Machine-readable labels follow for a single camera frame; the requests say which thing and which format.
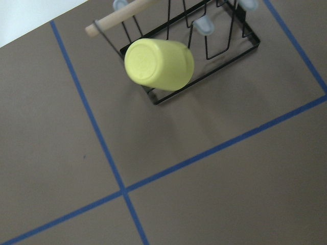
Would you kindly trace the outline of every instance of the yellow cup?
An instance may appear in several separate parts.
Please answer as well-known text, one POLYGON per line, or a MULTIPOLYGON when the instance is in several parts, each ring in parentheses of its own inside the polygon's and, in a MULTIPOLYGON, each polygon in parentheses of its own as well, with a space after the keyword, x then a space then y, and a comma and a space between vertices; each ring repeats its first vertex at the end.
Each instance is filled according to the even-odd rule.
POLYGON ((175 91, 190 81, 194 59, 181 42, 143 38, 129 46, 125 69, 129 78, 140 85, 175 91))

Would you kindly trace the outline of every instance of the yellow mug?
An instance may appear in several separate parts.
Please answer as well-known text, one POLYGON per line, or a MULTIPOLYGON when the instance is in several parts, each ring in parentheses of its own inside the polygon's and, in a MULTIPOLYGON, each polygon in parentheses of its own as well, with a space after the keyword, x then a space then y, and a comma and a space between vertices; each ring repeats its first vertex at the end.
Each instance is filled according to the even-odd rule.
POLYGON ((140 85, 176 91, 190 81, 194 59, 181 42, 143 38, 127 49, 125 69, 129 78, 140 85))

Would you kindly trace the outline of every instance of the metal rack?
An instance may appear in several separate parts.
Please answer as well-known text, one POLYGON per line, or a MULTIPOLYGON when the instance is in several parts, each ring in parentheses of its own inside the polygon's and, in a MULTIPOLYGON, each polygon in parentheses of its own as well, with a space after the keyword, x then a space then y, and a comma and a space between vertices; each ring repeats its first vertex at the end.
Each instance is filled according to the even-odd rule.
MULTIPOLYGON (((158 26, 157 28, 151 30, 150 32, 143 34, 141 27, 136 19, 135 16, 133 16, 133 20, 138 28, 138 31, 140 33, 140 38, 152 38, 155 37, 158 33, 161 33, 162 31, 166 30, 167 35, 166 35, 166 39, 169 40, 169 33, 170 33, 170 27, 173 26, 174 24, 176 24, 178 21, 181 20, 185 20, 186 22, 186 27, 189 29, 189 41, 188 41, 188 48, 191 48, 192 45, 192 36, 193 36, 193 29, 194 29, 194 25, 193 25, 193 21, 190 24, 189 21, 189 17, 198 12, 203 10, 204 13, 203 15, 206 14, 207 12, 207 8, 209 7, 208 5, 210 4, 210 7, 214 7, 214 8, 220 8, 220 9, 224 9, 224 11, 226 11, 228 13, 228 15, 230 16, 230 25, 229 25, 229 35, 228 38, 226 39, 226 48, 224 48, 221 51, 218 51, 217 53, 209 56, 209 44, 208 44, 208 40, 207 40, 207 36, 204 37, 204 45, 205 45, 205 57, 206 60, 214 60, 217 57, 219 57, 222 54, 226 54, 229 51, 230 45, 233 41, 233 37, 232 37, 232 33, 233 33, 233 28, 235 28, 235 24, 237 24, 237 27, 242 31, 242 39, 247 39, 249 41, 249 43, 251 44, 251 46, 244 50, 244 51, 239 51, 236 55, 232 55, 230 57, 228 57, 227 60, 225 60, 224 62, 218 64, 217 66, 215 66, 213 69, 211 69, 210 71, 206 72, 203 75, 200 75, 199 77, 195 77, 193 78, 186 86, 184 86, 183 88, 174 91, 174 92, 169 92, 167 93, 163 93, 162 94, 162 90, 159 89, 155 89, 155 88, 149 88, 149 87, 145 87, 142 86, 144 91, 146 92, 146 94, 148 95, 149 99, 151 100, 151 102, 155 105, 158 105, 166 100, 168 100, 169 98, 183 92, 184 90, 190 88, 191 86, 199 83, 200 81, 204 80, 205 78, 207 78, 208 76, 214 74, 215 72, 219 71, 220 69, 224 68, 225 66, 233 63, 234 61, 240 59, 241 57, 245 56, 246 54, 248 54, 249 52, 251 52, 252 50, 258 48, 259 44, 260 44, 260 39, 259 37, 255 34, 255 32, 252 30, 252 28, 249 26, 249 24, 246 22, 246 11, 240 6, 238 5, 237 0, 233 0, 233 2, 231 3, 228 0, 215 0, 215 1, 211 1, 211 0, 203 0, 200 1, 199 3, 195 4, 194 6, 190 7, 190 8, 186 8, 186 4, 185 4, 185 0, 182 0, 182 4, 183 4, 183 12, 178 14, 176 17, 170 19, 170 15, 171 15, 171 0, 168 0, 168 14, 167 14, 167 21, 158 26)), ((124 31, 127 35, 127 38, 129 40, 129 44, 117 49, 112 42, 109 40, 109 38, 105 35, 105 33, 101 30, 101 28, 99 28, 97 21, 94 22, 95 26, 97 27, 98 31, 100 34, 102 34, 102 36, 106 39, 106 41, 110 44, 110 46, 117 52, 117 54, 124 59, 124 55, 129 47, 129 45, 132 43, 130 35, 127 31, 127 28, 124 24, 124 22, 122 22, 124 31)))

